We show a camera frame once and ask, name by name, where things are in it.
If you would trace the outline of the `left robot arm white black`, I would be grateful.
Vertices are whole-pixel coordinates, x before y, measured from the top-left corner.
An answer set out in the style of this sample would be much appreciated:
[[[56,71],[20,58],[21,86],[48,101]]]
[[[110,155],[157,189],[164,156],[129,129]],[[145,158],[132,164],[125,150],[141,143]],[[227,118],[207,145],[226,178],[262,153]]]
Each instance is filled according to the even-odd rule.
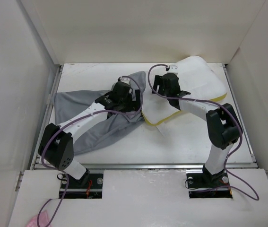
[[[78,186],[88,183],[89,170],[74,158],[74,143],[85,132],[112,115],[131,116],[138,114],[142,107],[142,92],[134,90],[129,82],[121,79],[112,89],[98,97],[86,110],[75,117],[55,125],[48,124],[38,149],[42,164],[51,169],[57,169],[65,177]]]

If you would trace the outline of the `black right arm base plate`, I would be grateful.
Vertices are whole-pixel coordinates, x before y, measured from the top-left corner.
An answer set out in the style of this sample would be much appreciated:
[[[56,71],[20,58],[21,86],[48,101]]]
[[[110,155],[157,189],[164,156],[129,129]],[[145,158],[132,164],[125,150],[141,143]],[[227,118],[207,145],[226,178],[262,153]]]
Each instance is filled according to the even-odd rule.
[[[185,187],[189,190],[190,199],[233,198],[231,189],[222,188],[229,185],[227,173],[223,173],[212,182],[205,180],[203,173],[187,173],[186,177]]]

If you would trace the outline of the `white pillow yellow edge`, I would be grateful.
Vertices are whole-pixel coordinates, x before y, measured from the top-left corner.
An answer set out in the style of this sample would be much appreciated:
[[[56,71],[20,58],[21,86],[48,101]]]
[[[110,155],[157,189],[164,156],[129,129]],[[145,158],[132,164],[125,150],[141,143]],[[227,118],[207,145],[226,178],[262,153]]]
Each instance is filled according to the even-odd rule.
[[[189,98],[222,101],[227,95],[227,86],[209,67],[206,61],[199,56],[190,56],[177,63],[177,76],[181,90],[191,94]],[[166,74],[165,67],[155,67],[151,70],[150,78],[146,78],[146,88],[143,94],[142,115],[147,124],[158,126],[180,113],[172,107],[167,99],[152,93],[155,75]]]

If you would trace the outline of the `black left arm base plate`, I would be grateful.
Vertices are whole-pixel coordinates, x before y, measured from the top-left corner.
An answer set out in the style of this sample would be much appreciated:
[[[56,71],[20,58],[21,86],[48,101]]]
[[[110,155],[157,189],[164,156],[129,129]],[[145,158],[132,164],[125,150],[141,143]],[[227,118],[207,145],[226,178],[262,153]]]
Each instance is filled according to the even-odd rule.
[[[65,199],[101,199],[103,192],[104,174],[90,173],[87,181],[69,177],[69,186],[64,196]]]

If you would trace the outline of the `grey pillowcase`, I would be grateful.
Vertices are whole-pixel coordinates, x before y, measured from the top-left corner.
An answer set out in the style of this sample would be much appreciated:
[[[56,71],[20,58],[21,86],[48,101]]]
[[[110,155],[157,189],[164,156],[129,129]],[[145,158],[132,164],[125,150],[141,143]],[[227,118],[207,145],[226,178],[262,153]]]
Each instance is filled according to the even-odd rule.
[[[75,117],[107,92],[108,90],[78,90],[56,93],[52,98],[55,123],[63,123]],[[141,113],[135,116],[114,114],[80,136],[74,144],[74,154],[85,154],[110,146],[134,131],[143,122]]]

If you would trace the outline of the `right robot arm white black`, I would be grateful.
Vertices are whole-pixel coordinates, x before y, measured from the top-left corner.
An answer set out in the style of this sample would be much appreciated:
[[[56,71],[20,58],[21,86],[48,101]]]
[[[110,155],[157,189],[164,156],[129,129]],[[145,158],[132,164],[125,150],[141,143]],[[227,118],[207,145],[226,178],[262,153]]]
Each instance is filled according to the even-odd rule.
[[[165,96],[169,105],[189,112],[207,124],[208,137],[211,142],[210,153],[200,173],[187,174],[188,188],[196,190],[227,184],[226,159],[242,134],[232,105],[229,103],[220,105],[209,100],[188,100],[189,92],[181,90],[179,78],[174,73],[155,75],[152,92]]]

